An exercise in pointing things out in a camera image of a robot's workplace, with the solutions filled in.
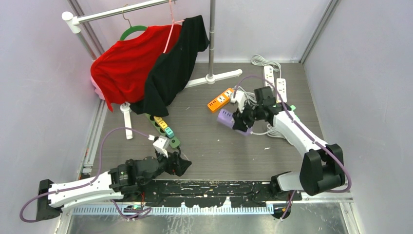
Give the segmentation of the purple power strip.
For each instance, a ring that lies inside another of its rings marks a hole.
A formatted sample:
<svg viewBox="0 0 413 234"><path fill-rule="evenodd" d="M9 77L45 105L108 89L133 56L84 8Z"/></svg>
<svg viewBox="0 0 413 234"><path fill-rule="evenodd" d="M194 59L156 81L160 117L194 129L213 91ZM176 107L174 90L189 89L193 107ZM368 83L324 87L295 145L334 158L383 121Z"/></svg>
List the purple power strip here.
<svg viewBox="0 0 413 234"><path fill-rule="evenodd" d="M267 124L266 128L267 130L263 133L256 133L252 131L252 128L247 128L246 131L242 131L242 130L238 130L238 129L234 129L235 126L235 119L233 118L233 114L231 112L229 112L226 109L221 109L218 117L217 117L217 121L220 122L221 124L223 124L224 126L229 127L230 129L244 135L244 136L249 136L249 135L256 135L256 136L268 136L268 137L273 137L273 138L283 138L286 139L286 137L279 132L278 130L276 130L275 127L271 126L270 124Z"/></svg>

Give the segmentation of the teal plug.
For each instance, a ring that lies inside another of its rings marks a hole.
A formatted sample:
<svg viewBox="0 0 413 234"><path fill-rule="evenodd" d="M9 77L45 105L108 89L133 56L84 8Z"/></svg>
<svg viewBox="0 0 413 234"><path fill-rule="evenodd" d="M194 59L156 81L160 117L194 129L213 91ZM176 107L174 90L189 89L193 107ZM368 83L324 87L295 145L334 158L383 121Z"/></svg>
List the teal plug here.
<svg viewBox="0 0 413 234"><path fill-rule="evenodd" d="M164 129L164 132L165 132L166 136L169 137L169 138L173 138L175 136L174 131L170 127L166 127Z"/></svg>

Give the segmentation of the long white power strip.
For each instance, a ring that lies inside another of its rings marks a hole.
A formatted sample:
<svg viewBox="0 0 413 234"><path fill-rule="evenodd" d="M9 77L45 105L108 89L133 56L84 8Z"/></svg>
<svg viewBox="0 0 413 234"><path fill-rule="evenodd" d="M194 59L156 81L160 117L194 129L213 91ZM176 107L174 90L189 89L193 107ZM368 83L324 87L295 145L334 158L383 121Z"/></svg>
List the long white power strip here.
<svg viewBox="0 0 413 234"><path fill-rule="evenodd" d="M251 63L256 66L265 66L270 65L274 69L274 77L275 77L275 85L277 93L275 97L277 98L277 102L287 102L287 91L286 91L286 79L282 78L282 70L281 64L275 61L266 60L261 55L254 55L251 58Z"/></svg>

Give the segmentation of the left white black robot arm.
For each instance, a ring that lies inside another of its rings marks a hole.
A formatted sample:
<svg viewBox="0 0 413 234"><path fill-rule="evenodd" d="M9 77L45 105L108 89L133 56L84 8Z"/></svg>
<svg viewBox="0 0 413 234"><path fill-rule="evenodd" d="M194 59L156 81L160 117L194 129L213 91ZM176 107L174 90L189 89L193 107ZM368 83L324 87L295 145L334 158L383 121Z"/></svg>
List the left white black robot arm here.
<svg viewBox="0 0 413 234"><path fill-rule="evenodd" d="M63 211L95 201L123 199L137 201L144 186L162 173L182 176L192 165L179 152L168 156L156 153L144 159L128 159L124 164L97 176L67 183L40 181L36 221L58 217Z"/></svg>

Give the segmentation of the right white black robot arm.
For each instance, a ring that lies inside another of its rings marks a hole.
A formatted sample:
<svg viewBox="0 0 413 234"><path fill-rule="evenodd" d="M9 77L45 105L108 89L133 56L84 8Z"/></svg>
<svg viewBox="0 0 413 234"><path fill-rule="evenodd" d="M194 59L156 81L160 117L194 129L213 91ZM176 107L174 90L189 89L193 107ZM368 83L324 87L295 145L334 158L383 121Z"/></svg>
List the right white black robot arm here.
<svg viewBox="0 0 413 234"><path fill-rule="evenodd" d="M254 90L256 104L250 105L247 96L237 89L230 97L238 105L233 113L233 129L246 132L258 120L264 120L281 133L302 156L299 172L285 172L271 178L270 193L283 200L289 191L304 191L308 195L322 192L338 193L340 186L350 185L346 178L343 151L337 144L328 144L312 133L270 87Z"/></svg>

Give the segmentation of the orange power strip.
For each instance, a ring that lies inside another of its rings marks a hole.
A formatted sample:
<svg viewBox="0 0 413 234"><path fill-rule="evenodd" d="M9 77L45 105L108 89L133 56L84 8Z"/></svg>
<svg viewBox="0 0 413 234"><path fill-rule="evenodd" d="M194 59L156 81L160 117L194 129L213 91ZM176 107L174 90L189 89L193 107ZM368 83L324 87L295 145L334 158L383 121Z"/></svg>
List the orange power strip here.
<svg viewBox="0 0 413 234"><path fill-rule="evenodd" d="M230 103L230 96L234 93L235 88L228 88L224 92L222 92L220 95L218 95L214 100L208 103L207 107L208 109L212 112L215 113L218 110L222 109L225 105ZM252 92L247 92L245 89L243 89L241 86L238 87L237 90L244 91L246 96L247 96L247 102L250 105L256 104L256 99L255 95Z"/></svg>

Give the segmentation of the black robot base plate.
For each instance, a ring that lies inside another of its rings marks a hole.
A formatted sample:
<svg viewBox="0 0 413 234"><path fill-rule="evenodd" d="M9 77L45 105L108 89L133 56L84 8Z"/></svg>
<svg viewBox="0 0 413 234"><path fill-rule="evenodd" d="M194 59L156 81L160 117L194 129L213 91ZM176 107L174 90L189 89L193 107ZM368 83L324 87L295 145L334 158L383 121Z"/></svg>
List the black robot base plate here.
<svg viewBox="0 0 413 234"><path fill-rule="evenodd" d="M299 192L282 192L271 181L153 180L116 200L125 215L272 215L287 218Z"/></svg>

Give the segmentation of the short white power strip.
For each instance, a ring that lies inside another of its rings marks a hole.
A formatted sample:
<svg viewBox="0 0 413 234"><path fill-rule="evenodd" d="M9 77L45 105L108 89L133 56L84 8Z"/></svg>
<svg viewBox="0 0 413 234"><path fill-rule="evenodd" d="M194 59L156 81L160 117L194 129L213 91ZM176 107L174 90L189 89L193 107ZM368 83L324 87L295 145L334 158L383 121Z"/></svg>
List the short white power strip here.
<svg viewBox="0 0 413 234"><path fill-rule="evenodd" d="M263 78L264 78L264 86L270 87L272 90L276 87L275 85L275 77L274 77L274 69L270 65L263 66Z"/></svg>

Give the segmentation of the dark green power strip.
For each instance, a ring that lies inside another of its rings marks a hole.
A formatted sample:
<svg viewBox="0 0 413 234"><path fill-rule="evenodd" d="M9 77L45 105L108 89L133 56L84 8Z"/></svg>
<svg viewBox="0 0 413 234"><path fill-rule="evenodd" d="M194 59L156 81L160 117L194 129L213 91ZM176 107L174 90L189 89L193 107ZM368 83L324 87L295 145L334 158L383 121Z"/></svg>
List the dark green power strip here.
<svg viewBox="0 0 413 234"><path fill-rule="evenodd" d="M150 115L150 114L145 114L145 115L146 115L147 119L151 122L151 124L156 128L156 130L158 131L158 133L159 133L160 135L162 135L162 136L167 137L166 134L165 134L165 132L164 132L164 130L154 121L154 118L153 118L154 116L153 116L153 115ZM176 134L175 134L175 136L174 136L173 138L169 138L169 139L170 139L169 145L171 146L171 148L177 149L177 148L180 147L181 142L180 142L180 140L177 138Z"/></svg>

